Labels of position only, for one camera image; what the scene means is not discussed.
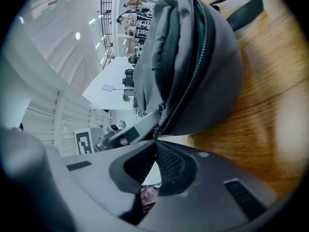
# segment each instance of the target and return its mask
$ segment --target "black strap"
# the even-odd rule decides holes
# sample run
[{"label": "black strap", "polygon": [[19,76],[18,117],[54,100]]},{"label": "black strap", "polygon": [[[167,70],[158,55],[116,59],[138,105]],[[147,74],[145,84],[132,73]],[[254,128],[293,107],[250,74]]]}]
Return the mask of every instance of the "black strap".
[{"label": "black strap", "polygon": [[[210,3],[214,5],[226,0],[216,0]],[[236,31],[245,25],[251,23],[264,10],[263,0],[250,0],[248,3],[237,9],[226,19],[231,25],[233,31]]]},{"label": "black strap", "polygon": [[67,168],[68,168],[69,171],[73,171],[73,170],[84,168],[84,167],[87,167],[87,166],[90,166],[90,165],[92,165],[91,162],[86,160],[86,161],[81,161],[81,162],[78,162],[78,163],[67,165]]}]

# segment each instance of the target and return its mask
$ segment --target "desk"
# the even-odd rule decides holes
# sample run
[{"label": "desk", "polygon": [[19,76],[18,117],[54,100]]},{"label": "desk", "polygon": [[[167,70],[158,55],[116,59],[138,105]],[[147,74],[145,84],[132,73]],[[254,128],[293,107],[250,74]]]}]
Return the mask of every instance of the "desk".
[{"label": "desk", "polygon": [[[282,0],[263,1],[265,11],[236,32],[244,82],[233,111],[211,130],[165,140],[225,156],[282,198],[297,187],[309,159],[309,51]],[[223,17],[245,2],[219,4]]]}]

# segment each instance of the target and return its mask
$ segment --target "chair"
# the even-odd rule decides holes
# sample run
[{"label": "chair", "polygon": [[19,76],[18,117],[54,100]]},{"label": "chair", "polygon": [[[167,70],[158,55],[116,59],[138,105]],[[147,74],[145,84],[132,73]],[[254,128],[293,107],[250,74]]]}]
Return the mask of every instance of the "chair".
[{"label": "chair", "polygon": [[132,76],[133,76],[133,72],[134,72],[134,69],[128,69],[126,75],[127,75],[127,76],[128,76],[128,75],[132,75]]}]

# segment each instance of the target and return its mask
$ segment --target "white ceiling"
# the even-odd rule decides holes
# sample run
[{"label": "white ceiling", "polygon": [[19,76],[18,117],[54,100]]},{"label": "white ceiling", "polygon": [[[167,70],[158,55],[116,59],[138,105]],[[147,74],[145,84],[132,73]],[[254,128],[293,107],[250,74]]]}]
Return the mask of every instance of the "white ceiling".
[{"label": "white ceiling", "polygon": [[[19,14],[24,19],[23,26],[47,62],[82,93],[101,71],[100,62],[105,57],[97,13],[100,0],[58,0],[53,8],[48,2],[29,0]],[[35,3],[46,7],[37,18],[33,17]],[[75,39],[76,32],[80,32],[80,40]]]}]

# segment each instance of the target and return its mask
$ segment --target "zipper pull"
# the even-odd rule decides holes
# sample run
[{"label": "zipper pull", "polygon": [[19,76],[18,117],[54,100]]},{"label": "zipper pull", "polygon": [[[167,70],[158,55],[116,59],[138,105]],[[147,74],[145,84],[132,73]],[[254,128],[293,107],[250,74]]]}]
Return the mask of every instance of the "zipper pull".
[{"label": "zipper pull", "polygon": [[159,126],[155,126],[154,128],[154,140],[156,141],[158,139],[158,134],[159,134]]}]

